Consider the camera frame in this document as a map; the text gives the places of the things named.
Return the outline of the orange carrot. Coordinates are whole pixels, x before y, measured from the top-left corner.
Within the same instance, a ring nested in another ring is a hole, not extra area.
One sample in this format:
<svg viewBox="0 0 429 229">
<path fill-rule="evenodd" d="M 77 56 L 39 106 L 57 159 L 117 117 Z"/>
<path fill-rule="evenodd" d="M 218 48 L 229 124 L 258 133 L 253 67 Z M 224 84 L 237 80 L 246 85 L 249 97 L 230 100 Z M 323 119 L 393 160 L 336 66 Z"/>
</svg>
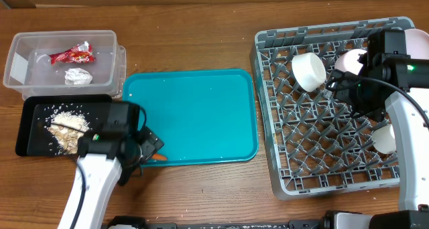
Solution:
<svg viewBox="0 0 429 229">
<path fill-rule="evenodd" d="M 168 160 L 168 158 L 166 156 L 161 155 L 159 153 L 154 154 L 151 158 L 153 160 L 156 160 L 156 161 L 167 161 Z"/>
</svg>

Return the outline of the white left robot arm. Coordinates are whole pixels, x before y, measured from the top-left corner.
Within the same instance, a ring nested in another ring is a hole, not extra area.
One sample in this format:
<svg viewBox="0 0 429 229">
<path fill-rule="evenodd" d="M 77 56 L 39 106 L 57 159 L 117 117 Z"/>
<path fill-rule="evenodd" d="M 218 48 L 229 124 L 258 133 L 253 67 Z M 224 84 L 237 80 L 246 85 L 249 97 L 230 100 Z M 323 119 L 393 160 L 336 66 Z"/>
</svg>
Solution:
<svg viewBox="0 0 429 229">
<path fill-rule="evenodd" d="M 102 103 L 107 120 L 78 139 L 76 175 L 59 228 L 100 228 L 116 185 L 164 146 L 146 123 L 144 108 L 131 102 Z"/>
</svg>

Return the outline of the pink bowl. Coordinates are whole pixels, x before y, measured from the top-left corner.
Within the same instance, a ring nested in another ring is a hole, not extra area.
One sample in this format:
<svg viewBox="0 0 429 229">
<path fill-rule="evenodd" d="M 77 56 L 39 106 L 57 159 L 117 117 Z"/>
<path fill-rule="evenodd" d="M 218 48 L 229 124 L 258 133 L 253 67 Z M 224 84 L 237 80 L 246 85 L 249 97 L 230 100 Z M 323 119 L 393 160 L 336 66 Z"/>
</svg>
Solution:
<svg viewBox="0 0 429 229">
<path fill-rule="evenodd" d="M 367 51 L 363 49 L 349 50 L 340 56 L 335 62 L 335 70 L 340 70 L 341 72 L 350 72 L 352 74 L 358 75 L 361 68 L 363 67 L 362 63 L 359 62 L 359 58 L 361 55 L 366 53 Z"/>
</svg>

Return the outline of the white bowl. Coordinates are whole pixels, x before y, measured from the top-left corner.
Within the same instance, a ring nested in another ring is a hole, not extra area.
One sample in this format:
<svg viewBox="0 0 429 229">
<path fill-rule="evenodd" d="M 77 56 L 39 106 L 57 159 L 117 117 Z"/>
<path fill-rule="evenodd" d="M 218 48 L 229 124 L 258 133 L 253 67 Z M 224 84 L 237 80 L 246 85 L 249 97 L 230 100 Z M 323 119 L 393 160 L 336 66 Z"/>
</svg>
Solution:
<svg viewBox="0 0 429 229">
<path fill-rule="evenodd" d="M 296 82 L 306 92 L 312 92 L 326 81 L 326 70 L 315 53 L 305 53 L 292 58 L 292 72 Z"/>
</svg>

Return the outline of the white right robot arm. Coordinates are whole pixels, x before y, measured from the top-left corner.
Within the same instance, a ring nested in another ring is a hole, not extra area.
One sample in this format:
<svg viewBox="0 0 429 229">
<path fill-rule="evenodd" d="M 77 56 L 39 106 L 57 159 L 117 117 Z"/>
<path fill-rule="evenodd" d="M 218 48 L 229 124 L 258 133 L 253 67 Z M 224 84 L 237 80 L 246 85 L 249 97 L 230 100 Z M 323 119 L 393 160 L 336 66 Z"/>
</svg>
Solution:
<svg viewBox="0 0 429 229">
<path fill-rule="evenodd" d="M 396 212 L 376 214 L 369 228 L 428 227 L 428 61 L 407 53 L 404 30 L 383 29 L 367 38 L 358 74 L 333 72 L 326 89 L 352 108 L 353 118 L 389 117 L 400 168 Z"/>
</svg>

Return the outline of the white tissue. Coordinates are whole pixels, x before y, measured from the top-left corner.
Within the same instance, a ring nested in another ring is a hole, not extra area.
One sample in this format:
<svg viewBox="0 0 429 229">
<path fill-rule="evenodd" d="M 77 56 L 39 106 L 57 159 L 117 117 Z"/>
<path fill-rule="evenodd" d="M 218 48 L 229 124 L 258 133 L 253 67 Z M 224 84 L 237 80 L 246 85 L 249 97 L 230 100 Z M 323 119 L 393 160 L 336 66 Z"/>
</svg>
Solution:
<svg viewBox="0 0 429 229">
<path fill-rule="evenodd" d="M 67 85 L 85 85 L 93 80 L 92 75 L 82 68 L 69 68 L 65 73 L 64 79 Z"/>
</svg>

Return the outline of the white cup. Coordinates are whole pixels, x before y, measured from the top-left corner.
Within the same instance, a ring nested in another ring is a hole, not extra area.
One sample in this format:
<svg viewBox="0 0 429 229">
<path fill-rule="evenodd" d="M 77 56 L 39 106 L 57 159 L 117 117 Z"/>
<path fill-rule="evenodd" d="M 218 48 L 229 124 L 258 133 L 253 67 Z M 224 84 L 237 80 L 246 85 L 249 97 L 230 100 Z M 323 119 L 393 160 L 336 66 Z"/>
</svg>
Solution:
<svg viewBox="0 0 429 229">
<path fill-rule="evenodd" d="M 392 125 L 375 130 L 371 136 L 374 148 L 382 154 L 396 152 L 395 133 Z"/>
</svg>

